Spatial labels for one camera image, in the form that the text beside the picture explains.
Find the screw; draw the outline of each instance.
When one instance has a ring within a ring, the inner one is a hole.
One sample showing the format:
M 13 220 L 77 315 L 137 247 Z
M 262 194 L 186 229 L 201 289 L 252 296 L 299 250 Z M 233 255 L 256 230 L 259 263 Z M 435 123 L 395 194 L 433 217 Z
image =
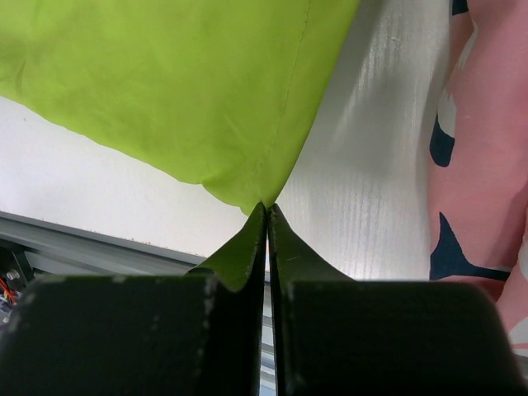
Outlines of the screw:
M 15 270 L 11 270 L 6 274 L 6 278 L 8 278 L 8 280 L 10 281 L 13 281 L 15 279 L 20 278 L 20 274 Z

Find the cable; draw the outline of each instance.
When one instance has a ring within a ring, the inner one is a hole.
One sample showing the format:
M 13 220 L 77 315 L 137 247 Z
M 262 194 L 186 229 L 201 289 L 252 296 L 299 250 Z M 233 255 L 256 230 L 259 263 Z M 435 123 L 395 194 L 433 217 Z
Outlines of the cable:
M 16 299 L 13 295 L 13 292 L 7 287 L 6 285 L 6 282 L 3 281 L 2 278 L 0 278 L 0 287 L 7 293 L 7 295 L 9 296 L 9 299 L 11 300 L 11 304 L 15 304 L 16 303 Z

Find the folded fabric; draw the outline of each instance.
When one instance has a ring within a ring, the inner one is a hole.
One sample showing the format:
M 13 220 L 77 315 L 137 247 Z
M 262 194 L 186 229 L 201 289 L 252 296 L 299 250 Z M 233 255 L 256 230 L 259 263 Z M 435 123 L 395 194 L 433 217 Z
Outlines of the folded fabric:
M 454 0 L 430 144 L 431 279 L 481 285 L 528 353 L 528 2 Z
M 0 95 L 249 212 L 284 186 L 359 0 L 0 0 Z

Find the red wire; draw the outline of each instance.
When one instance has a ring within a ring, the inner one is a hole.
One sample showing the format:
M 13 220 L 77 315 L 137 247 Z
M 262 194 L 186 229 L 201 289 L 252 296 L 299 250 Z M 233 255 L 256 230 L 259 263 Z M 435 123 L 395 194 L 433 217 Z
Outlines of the red wire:
M 13 296 L 13 292 L 9 290 L 9 288 L 6 285 L 6 282 L 4 282 L 2 278 L 0 278 L 0 287 L 2 287 L 4 291 L 7 293 L 7 295 L 11 299 L 11 303 L 15 304 L 16 301 L 15 301 L 15 297 Z

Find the stitching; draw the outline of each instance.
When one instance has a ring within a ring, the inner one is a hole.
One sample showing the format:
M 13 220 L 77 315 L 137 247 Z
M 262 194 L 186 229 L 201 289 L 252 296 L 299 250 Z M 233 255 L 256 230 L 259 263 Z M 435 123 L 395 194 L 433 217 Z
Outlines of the stitching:
M 251 180 L 254 179 L 254 177 L 255 177 L 255 175 L 257 173 L 260 173 L 260 171 L 262 170 L 262 164 L 264 163 L 264 161 L 266 161 L 268 159 L 268 157 L 270 156 L 271 150 L 273 149 L 273 147 L 275 147 L 275 144 L 276 144 L 276 141 L 277 141 L 277 136 L 279 134 L 279 130 L 281 129 L 282 119 L 284 117 L 284 113 L 285 113 L 285 110 L 286 110 L 286 105 L 288 103 L 288 98 L 290 96 L 291 81 L 293 80 L 293 77 L 294 77 L 294 74 L 295 74 L 295 68 L 297 67 L 297 61 L 299 60 L 300 43 L 303 41 L 304 32 L 306 31 L 306 26 L 308 25 L 308 14 L 309 14 L 309 9 L 310 9 L 311 3 L 312 3 L 312 0 L 308 0 L 308 4 L 306 6 L 306 12 L 304 13 L 303 30 L 300 33 L 299 43 L 297 43 L 297 53 L 295 54 L 294 66 L 291 69 L 290 80 L 288 82 L 288 87 L 286 88 L 286 95 L 285 95 L 285 99 L 284 99 L 284 105 L 282 106 L 282 110 L 280 111 L 280 115 L 279 115 L 279 124 L 277 125 L 277 129 L 275 131 L 275 135 L 273 136 L 273 140 L 271 141 L 271 143 L 268 146 L 266 152 L 262 156 L 261 161 L 255 167 L 255 170 L 253 171 L 253 173 L 251 175 L 250 182 L 251 182 Z

